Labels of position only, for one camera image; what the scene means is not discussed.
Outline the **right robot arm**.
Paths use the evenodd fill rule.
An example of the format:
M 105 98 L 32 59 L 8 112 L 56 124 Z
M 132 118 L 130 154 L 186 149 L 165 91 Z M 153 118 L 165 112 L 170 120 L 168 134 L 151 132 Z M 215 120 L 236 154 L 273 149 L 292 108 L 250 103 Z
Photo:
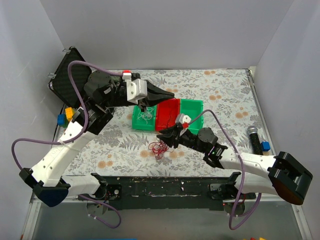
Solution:
M 156 120 L 173 120 L 159 128 L 157 138 L 170 148 L 182 145 L 203 154 L 203 160 L 212 168 L 232 169 L 229 182 L 212 192 L 215 199 L 239 199 L 251 193 L 271 194 L 294 205 L 304 203 L 313 175 L 291 154 L 278 155 L 239 153 L 236 147 L 218 143 L 218 137 L 209 127 L 193 134 L 188 115 L 176 114 L 176 99 L 168 99 L 156 106 Z

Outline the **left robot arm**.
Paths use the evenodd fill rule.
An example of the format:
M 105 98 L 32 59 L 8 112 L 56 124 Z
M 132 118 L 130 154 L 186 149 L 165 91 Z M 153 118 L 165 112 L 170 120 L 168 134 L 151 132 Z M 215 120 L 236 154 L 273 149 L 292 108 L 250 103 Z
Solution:
M 66 197 L 91 195 L 95 200 L 107 194 L 107 182 L 97 173 L 64 175 L 79 152 L 95 139 L 113 118 L 116 107 L 138 106 L 141 110 L 173 99 L 165 91 L 138 73 L 123 72 L 119 76 L 106 71 L 92 72 L 83 85 L 82 103 L 54 147 L 31 168 L 22 168 L 19 176 L 33 193 L 49 207 Z

